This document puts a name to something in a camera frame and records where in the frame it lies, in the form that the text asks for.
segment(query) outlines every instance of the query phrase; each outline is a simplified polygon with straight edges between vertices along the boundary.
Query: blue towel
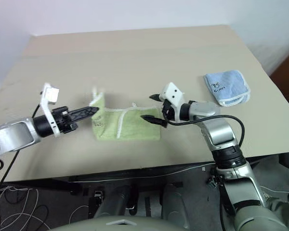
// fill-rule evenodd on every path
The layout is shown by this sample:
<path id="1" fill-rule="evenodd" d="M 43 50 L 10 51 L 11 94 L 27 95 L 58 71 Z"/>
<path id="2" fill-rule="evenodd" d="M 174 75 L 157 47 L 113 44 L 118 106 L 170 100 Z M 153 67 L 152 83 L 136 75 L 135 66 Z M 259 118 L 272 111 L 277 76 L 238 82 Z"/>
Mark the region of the blue towel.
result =
<path id="1" fill-rule="evenodd" d="M 221 106 L 229 107 L 250 99 L 250 88 L 242 73 L 237 70 L 206 74 L 204 79 Z"/>

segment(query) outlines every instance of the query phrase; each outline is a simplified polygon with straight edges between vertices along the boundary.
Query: green towel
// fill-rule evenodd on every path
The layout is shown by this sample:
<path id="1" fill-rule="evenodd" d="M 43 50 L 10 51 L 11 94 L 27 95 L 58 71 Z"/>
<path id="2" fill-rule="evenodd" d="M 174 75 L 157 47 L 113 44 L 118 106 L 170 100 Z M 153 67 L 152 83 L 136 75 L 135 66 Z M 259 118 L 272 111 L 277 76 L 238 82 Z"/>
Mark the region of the green towel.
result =
<path id="1" fill-rule="evenodd" d="M 133 107 L 126 109 L 105 108 L 103 93 L 93 93 L 90 106 L 99 107 L 92 116 L 93 132 L 98 140 L 159 140 L 160 126 L 143 120 L 141 115 L 153 115 L 160 118 L 156 107 Z"/>

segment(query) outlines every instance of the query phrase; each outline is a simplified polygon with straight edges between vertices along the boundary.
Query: beige table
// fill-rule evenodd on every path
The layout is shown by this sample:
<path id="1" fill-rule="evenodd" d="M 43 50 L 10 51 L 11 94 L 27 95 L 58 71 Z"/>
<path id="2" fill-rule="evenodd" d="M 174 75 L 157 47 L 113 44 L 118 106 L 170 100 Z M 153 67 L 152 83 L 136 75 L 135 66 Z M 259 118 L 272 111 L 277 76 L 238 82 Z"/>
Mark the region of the beige table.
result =
<path id="1" fill-rule="evenodd" d="M 289 152 L 289 105 L 241 39 L 227 26 L 148 29 L 32 38 L 0 89 L 0 124 L 31 116 L 44 82 L 60 88 L 56 107 L 87 106 L 92 86 L 106 106 L 159 105 L 148 98 L 172 81 L 186 100 L 213 101 L 203 75 L 240 70 L 250 101 L 222 108 L 246 127 L 246 157 Z M 239 139 L 239 125 L 230 121 Z M 13 154 L 2 158 L 5 168 Z M 90 119 L 58 139 L 23 149 L 7 181 L 212 161 L 197 126 L 161 129 L 160 141 L 96 141 Z"/>

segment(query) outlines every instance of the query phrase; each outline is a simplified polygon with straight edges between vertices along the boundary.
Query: white wall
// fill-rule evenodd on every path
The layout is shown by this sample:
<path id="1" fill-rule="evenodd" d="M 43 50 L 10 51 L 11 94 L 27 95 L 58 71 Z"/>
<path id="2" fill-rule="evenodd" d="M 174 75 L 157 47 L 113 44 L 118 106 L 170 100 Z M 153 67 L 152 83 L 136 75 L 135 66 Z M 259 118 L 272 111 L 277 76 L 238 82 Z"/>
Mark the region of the white wall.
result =
<path id="1" fill-rule="evenodd" d="M 0 83 L 30 35 L 218 24 L 268 74 L 289 54 L 289 0 L 0 0 Z"/>

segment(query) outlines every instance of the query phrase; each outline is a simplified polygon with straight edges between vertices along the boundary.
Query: gray floor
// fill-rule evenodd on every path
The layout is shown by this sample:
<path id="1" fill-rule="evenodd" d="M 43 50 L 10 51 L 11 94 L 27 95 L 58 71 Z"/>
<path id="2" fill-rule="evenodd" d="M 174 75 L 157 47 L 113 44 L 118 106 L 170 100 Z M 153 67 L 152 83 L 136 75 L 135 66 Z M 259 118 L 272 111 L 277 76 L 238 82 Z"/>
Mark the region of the gray floor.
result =
<path id="1" fill-rule="evenodd" d="M 141 185 L 152 185 L 157 183 L 167 183 L 182 181 L 183 187 L 179 189 L 182 192 L 185 205 L 190 218 L 191 229 L 193 231 L 205 231 L 205 230 L 222 230 L 219 218 L 219 192 L 209 188 L 206 185 L 206 180 L 209 176 L 210 166 L 206 167 L 206 171 L 201 168 L 192 169 L 179 174 L 155 178 L 155 179 L 143 179 L 137 180 L 137 183 Z M 289 169 L 283 167 L 278 163 L 277 156 L 267 158 L 260 162 L 254 169 L 254 173 L 262 186 L 266 186 L 273 190 L 289 190 Z M 107 194 L 117 186 L 130 184 L 128 180 L 125 181 L 114 181 L 104 184 L 97 183 L 86 183 L 84 186 L 89 187 L 90 194 L 98 186 L 105 187 L 105 193 Z M 264 190 L 272 196 L 280 197 L 284 200 L 287 199 L 286 193 L 274 193 Z M 9 198 L 15 199 L 16 192 L 9 192 Z M 54 192 L 39 190 L 39 201 L 38 205 L 44 204 L 49 208 L 49 215 L 46 223 L 51 227 L 55 228 L 68 223 L 69 217 L 72 211 L 80 205 L 87 205 L 89 196 L 72 196 L 67 192 Z M 144 198 L 150 196 L 151 200 L 151 215 L 159 218 L 161 213 L 161 206 L 159 205 L 159 192 L 143 192 L 139 198 L 138 216 L 145 216 L 145 202 Z M 31 213 L 36 201 L 36 191 L 31 190 L 29 192 L 28 203 L 25 208 L 25 212 Z M 24 200 L 16 205 L 11 205 L 6 202 L 5 198 L 2 197 L 0 200 L 1 216 L 5 219 L 11 214 L 20 213 L 24 206 Z M 40 208 L 34 214 L 36 217 L 43 219 L 46 214 L 44 208 Z M 76 222 L 82 219 L 86 219 L 88 215 L 87 208 L 81 208 L 78 210 L 73 218 L 72 222 Z M 8 220 L 4 225 L 9 224 L 16 217 Z M 20 230 L 25 224 L 28 217 L 21 217 L 13 225 L 4 229 L 6 231 Z M 39 222 L 33 219 L 28 226 L 29 231 L 34 231 L 39 226 Z M 45 226 L 41 227 L 39 231 L 47 230 Z"/>

